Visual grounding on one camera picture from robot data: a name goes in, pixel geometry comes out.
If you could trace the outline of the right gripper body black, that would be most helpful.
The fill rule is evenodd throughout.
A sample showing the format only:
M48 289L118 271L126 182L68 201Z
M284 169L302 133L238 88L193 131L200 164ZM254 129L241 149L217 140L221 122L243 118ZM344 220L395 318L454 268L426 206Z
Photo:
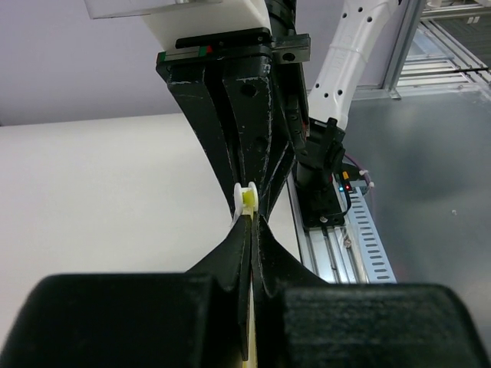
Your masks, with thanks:
M175 48L157 55L156 71L167 81L171 68L191 64L245 59L247 67L254 56L271 61L273 87L278 93L278 109L285 119L285 132L295 150L305 149L309 134L307 93L302 63L310 59L310 36L286 34L274 36L267 28L181 37Z

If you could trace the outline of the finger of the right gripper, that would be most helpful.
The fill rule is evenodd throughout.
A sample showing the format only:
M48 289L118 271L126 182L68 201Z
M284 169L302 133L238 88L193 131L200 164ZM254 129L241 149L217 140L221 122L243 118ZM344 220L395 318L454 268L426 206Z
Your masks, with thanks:
M294 160L274 71L270 57L256 55L227 61L222 74L237 134L239 181L255 183L259 214L265 217L272 214Z
M229 102L222 84L222 71L201 63L159 63L156 70L195 133L228 209L233 212L233 187L239 181L239 172L229 152L231 136L225 127Z

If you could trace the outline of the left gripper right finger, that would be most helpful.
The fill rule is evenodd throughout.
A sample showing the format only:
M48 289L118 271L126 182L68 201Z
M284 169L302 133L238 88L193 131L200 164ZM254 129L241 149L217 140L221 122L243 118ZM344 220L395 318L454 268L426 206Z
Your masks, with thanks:
M488 367L465 304L438 284L330 284L252 223L260 367Z

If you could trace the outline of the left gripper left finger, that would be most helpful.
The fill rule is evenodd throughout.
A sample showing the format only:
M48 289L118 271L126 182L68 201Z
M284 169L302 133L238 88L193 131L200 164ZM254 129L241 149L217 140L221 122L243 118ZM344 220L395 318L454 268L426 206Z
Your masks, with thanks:
M3 367L240 367L249 356L249 217L183 273L56 274L28 295Z

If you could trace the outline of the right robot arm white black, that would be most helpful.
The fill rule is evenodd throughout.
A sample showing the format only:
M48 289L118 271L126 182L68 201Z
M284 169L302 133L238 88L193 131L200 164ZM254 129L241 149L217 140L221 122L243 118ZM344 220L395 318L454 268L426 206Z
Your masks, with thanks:
M148 18L168 36L156 69L196 134L234 218L269 217L293 176L306 225L340 225L348 113L399 1L344 2L312 88L294 1L197 2Z

